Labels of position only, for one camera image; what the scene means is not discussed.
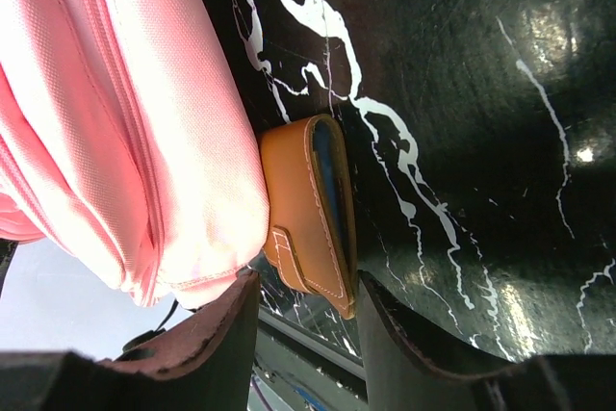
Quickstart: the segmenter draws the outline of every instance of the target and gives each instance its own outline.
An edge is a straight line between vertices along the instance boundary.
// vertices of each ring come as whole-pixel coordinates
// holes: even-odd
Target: zipper
[[[144,295],[143,300],[145,304],[149,305],[153,301],[154,282],[160,265],[162,243],[165,240],[160,196],[154,177],[152,155],[148,148],[139,102],[122,58],[119,44],[117,43],[107,2],[106,0],[83,1],[86,5],[88,21],[93,31],[96,45],[101,52],[119,101],[122,117],[126,123],[129,145],[132,149],[135,164],[137,165],[145,191],[150,238],[157,257],[155,268],[151,269],[150,284],[147,286],[147,293]]]

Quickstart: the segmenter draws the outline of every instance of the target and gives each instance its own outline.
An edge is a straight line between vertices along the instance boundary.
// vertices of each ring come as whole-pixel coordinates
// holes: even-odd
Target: brown leather edge
[[[327,196],[324,194],[319,163],[315,150],[313,149],[314,130],[319,122],[327,124],[333,137],[333,164],[336,177],[340,181],[345,203],[347,236],[344,237],[339,236],[336,232],[331,205],[327,201]],[[265,251],[269,262],[278,268],[281,279],[283,279],[283,282],[289,287],[302,292],[322,294],[334,305],[343,318],[352,318],[355,313],[354,302],[357,281],[357,253],[351,185],[342,130],[333,118],[327,115],[320,115],[268,131],[260,137],[260,142],[263,168],[268,184],[271,206],[268,240],[265,245]],[[308,162],[303,164],[295,162],[301,161],[299,157],[303,159],[304,156]],[[297,159],[289,160],[289,157],[297,157]],[[294,166],[295,171],[289,172],[289,166]],[[284,206],[280,205],[281,203],[287,202],[281,197],[281,194],[283,194],[281,191],[284,190],[287,192],[286,199],[288,202],[293,202],[294,199],[290,198],[288,194],[288,192],[291,191],[291,185],[289,185],[288,182],[293,182],[294,175],[301,176],[301,178],[299,178],[300,181],[297,181],[297,178],[295,180],[297,183],[303,185],[303,187],[298,187],[302,188],[303,192],[297,192],[297,194],[306,194],[306,199],[308,199],[309,195],[311,201],[301,203],[304,210],[293,211],[292,217],[290,217],[288,211],[289,207],[287,207],[286,204]],[[312,183],[312,188],[307,186],[310,185],[307,183],[308,179]],[[316,189],[318,192],[317,198],[313,198],[315,194],[313,189]],[[310,202],[312,202],[312,207],[306,207],[306,204],[310,204]],[[280,209],[282,208],[285,209],[285,214],[283,215],[286,215],[287,221],[293,222],[292,224],[284,223],[285,219],[278,217],[280,216]],[[323,239],[328,239],[327,245],[330,248],[332,257],[335,258],[332,264],[336,266],[336,268],[331,268],[331,270],[335,270],[338,273],[337,277],[342,287],[340,295],[336,295],[338,288],[336,288],[336,290],[332,288],[328,289],[325,287],[326,284],[320,284],[321,281],[315,278],[314,275],[313,281],[317,279],[314,285],[306,280],[303,274],[303,267],[306,265],[308,267],[315,265],[315,259],[317,257],[315,257],[308,248],[297,250],[293,247],[293,233],[298,233],[300,231],[297,229],[295,216],[300,217],[301,215],[304,224],[307,223],[306,220],[311,220],[307,225],[309,228],[322,227],[321,221],[323,218],[321,217],[321,211],[319,209],[322,210],[327,228]],[[343,252],[341,240],[348,240],[348,255],[345,255]],[[331,259],[329,256],[320,256],[319,258],[323,261]]]

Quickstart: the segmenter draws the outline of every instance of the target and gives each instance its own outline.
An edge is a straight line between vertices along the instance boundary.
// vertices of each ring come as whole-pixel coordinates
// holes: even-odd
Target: pink backpack
[[[257,255],[259,151],[201,0],[0,0],[0,237],[186,308]]]

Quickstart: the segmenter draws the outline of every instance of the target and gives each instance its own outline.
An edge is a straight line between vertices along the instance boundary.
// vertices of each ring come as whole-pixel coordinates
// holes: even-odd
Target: stitching
[[[56,0],[56,2],[58,2],[58,5],[61,7],[61,11],[62,11],[62,13],[64,15],[64,19],[66,20],[66,23],[68,24],[68,29],[70,31],[70,34],[72,35],[73,41],[74,41],[74,43],[77,44],[77,46],[75,48],[77,49],[77,55],[79,56],[79,61],[81,62],[81,65],[82,65],[82,67],[84,69],[84,72],[86,73],[86,77],[88,78],[88,83],[90,84],[90,86],[94,90],[94,94],[96,95],[96,98],[98,99],[99,106],[103,109],[103,111],[107,115],[107,118],[109,119],[109,124],[114,129],[114,132],[117,135],[117,138],[119,139],[119,141],[122,143],[122,146],[124,146],[124,149],[126,150],[127,153],[130,153],[131,151],[128,149],[128,145],[126,144],[126,141],[120,135],[119,130],[116,127],[116,124],[114,123],[112,117],[109,114],[109,109],[107,108],[107,105],[103,104],[103,99],[100,96],[100,91],[99,91],[98,87],[94,84],[94,82],[92,80],[92,77],[90,75],[90,68],[86,65],[86,59],[84,58],[84,55],[83,55],[83,52],[82,52],[82,49],[81,49],[81,46],[80,46],[81,42],[77,39],[77,34],[75,33],[75,30],[73,28],[73,23],[70,21],[70,18],[68,16],[68,13],[66,11],[64,3],[62,2],[62,0]],[[133,169],[135,170],[135,173],[137,173],[137,175],[139,177],[141,177],[139,175],[139,171],[137,170],[137,166],[135,166],[135,163],[133,162],[132,156],[129,156],[129,159],[131,160],[131,166],[133,166]]]
[[[281,262],[280,262],[280,251],[278,250],[279,247],[282,247],[283,249],[286,249],[289,251],[289,254],[291,256],[291,263],[293,264],[293,268],[295,270],[295,275],[297,276],[297,282],[299,283],[299,286],[301,287],[301,289],[303,289],[304,291],[310,293],[311,291],[306,287],[306,285],[304,284],[304,282],[302,281],[301,276],[299,275],[299,270],[297,269],[297,264],[295,263],[295,259],[293,258],[293,253],[291,251],[291,243],[289,243],[289,238],[287,238],[287,235],[284,235],[282,233],[279,233],[275,230],[271,230],[271,234],[273,235],[273,240],[275,242],[275,248],[276,248],[276,255],[278,256],[278,269],[281,270],[280,273],[280,277],[282,278],[282,281],[289,287],[292,287],[286,280],[285,276],[284,276],[284,272],[282,271],[282,269],[280,268],[281,266]],[[278,243],[278,240],[276,239],[277,237],[282,237],[285,240],[285,244],[287,245],[286,247],[282,244]]]
[[[99,88],[94,84],[94,81],[90,75],[90,68],[87,66],[86,64],[86,59],[83,55],[83,51],[81,48],[81,42],[77,39],[77,33],[75,32],[75,29],[73,27],[73,23],[70,21],[70,17],[68,15],[68,12],[66,11],[66,6],[63,3],[63,0],[56,0],[56,2],[58,2],[58,5],[60,6],[60,10],[64,16],[64,20],[66,21],[66,24],[68,26],[68,30],[72,36],[73,42],[76,44],[75,49],[77,50],[77,55],[79,57],[79,61],[81,62],[81,66],[84,69],[84,72],[86,74],[86,78],[88,79],[88,83],[90,84],[90,86],[92,87],[92,90],[94,90],[94,94],[96,95],[96,98],[98,100],[98,104],[99,106],[103,109],[105,115],[107,116],[107,119],[109,121],[109,125],[112,127],[112,129],[115,132],[115,135],[117,136],[117,139],[120,141],[120,143],[122,144],[122,146],[124,147],[124,149],[126,150],[126,153],[128,153],[128,159],[130,160],[130,165],[133,167],[133,173],[136,174],[138,177],[141,178],[140,174],[139,174],[139,170],[137,169],[137,166],[135,165],[135,162],[133,160],[133,157],[130,155],[131,151],[128,149],[128,146],[124,140],[124,138],[120,135],[119,130],[116,127],[116,124],[114,123],[114,120],[112,119],[112,117],[109,114],[109,109],[107,108],[107,105],[105,105],[103,103],[103,98],[100,95],[100,90]],[[119,267],[121,268],[122,271],[122,276],[121,279],[122,281],[124,281],[126,279],[126,268],[124,267],[124,262],[122,261],[121,257],[119,255],[116,256],[116,262],[118,263]]]
[[[317,187],[315,186],[315,180],[314,180],[314,172],[312,170],[312,165],[310,164],[310,158],[308,156],[308,129],[311,127],[311,121],[308,121],[308,123],[306,124],[306,127],[304,128],[304,156],[306,158],[306,166],[308,166],[308,171],[310,173],[309,177],[310,177],[310,184],[312,185],[312,191],[313,194],[315,196],[315,204],[317,205],[317,209],[319,209],[319,215],[321,216],[321,225],[323,228],[323,234],[325,235],[325,239],[327,240],[327,245],[329,246],[329,255],[331,256],[331,261],[332,264],[334,265],[334,270],[336,271],[336,276],[338,278],[338,285],[339,285],[339,289],[340,289],[340,294],[334,294],[332,292],[330,292],[329,290],[325,289],[324,287],[320,286],[318,283],[311,281],[310,279],[306,278],[306,281],[308,281],[309,283],[314,284],[317,288],[321,289],[322,291],[325,291],[326,293],[333,295],[336,298],[343,298],[345,296],[345,292],[343,290],[343,281],[342,281],[342,276],[340,275],[340,269],[338,268],[338,265],[336,265],[336,257],[334,255],[334,249],[332,248],[332,243],[331,243],[331,237],[329,236],[329,231],[327,230],[327,226],[325,224],[325,216],[323,215],[323,210],[321,207],[321,202],[319,200],[319,194],[317,193]]]
[[[230,274],[236,273],[238,270],[244,268],[244,265],[240,265],[231,270],[221,271],[220,273],[209,274],[207,276],[201,276],[200,278],[192,279],[191,281],[184,281],[183,283],[168,283],[164,281],[165,284],[168,284],[170,288],[173,289],[188,289],[196,284],[206,283],[208,281],[214,281],[216,279],[220,279],[225,276],[229,276]]]

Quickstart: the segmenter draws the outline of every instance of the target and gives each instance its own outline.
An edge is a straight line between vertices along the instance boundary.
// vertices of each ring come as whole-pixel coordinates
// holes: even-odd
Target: brown leather pouch
[[[355,315],[357,250],[345,140],[320,115],[272,129],[260,140],[269,194],[269,262],[292,289],[320,294]]]

